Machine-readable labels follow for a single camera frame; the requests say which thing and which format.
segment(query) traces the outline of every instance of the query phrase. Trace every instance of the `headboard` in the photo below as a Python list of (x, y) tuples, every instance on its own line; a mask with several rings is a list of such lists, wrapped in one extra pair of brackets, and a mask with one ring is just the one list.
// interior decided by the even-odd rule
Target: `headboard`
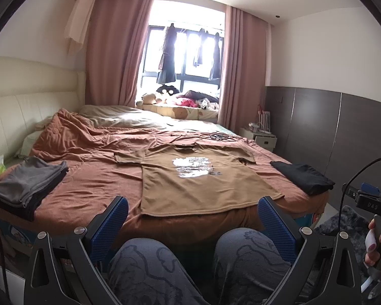
[(35, 123), (84, 105), (85, 72), (0, 57), (0, 155), (13, 155)]

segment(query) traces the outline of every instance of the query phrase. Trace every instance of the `t-shirt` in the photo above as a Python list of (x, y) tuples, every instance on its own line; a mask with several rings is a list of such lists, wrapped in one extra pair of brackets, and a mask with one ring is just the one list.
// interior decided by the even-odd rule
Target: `t-shirt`
[(254, 156), (239, 147), (164, 144), (115, 159), (142, 166), (141, 213), (150, 216), (214, 214), (283, 196), (246, 166)]

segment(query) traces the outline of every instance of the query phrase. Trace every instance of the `pink curtain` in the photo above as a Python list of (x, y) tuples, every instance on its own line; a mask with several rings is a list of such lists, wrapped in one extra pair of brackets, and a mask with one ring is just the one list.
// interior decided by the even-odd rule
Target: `pink curtain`
[(134, 107), (154, 0), (96, 0), (86, 53), (86, 104)]
[(268, 23), (227, 6), (218, 123), (239, 133), (263, 106)]

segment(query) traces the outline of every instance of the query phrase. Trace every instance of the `white nightstand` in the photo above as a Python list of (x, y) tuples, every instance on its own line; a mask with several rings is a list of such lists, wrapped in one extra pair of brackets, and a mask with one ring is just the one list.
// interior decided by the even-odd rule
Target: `white nightstand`
[(275, 144), (277, 143), (277, 137), (274, 134), (261, 132), (253, 133), (245, 128), (240, 128), (239, 135), (249, 140), (254, 140), (260, 147), (271, 152), (274, 150)]

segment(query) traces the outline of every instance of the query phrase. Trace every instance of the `folded gray clothing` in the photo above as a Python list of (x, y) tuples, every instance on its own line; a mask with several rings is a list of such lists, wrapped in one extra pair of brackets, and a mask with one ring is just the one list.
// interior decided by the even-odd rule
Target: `folded gray clothing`
[(26, 208), (34, 194), (67, 171), (66, 161), (50, 165), (38, 157), (28, 157), (0, 181), (0, 201), (14, 208)]

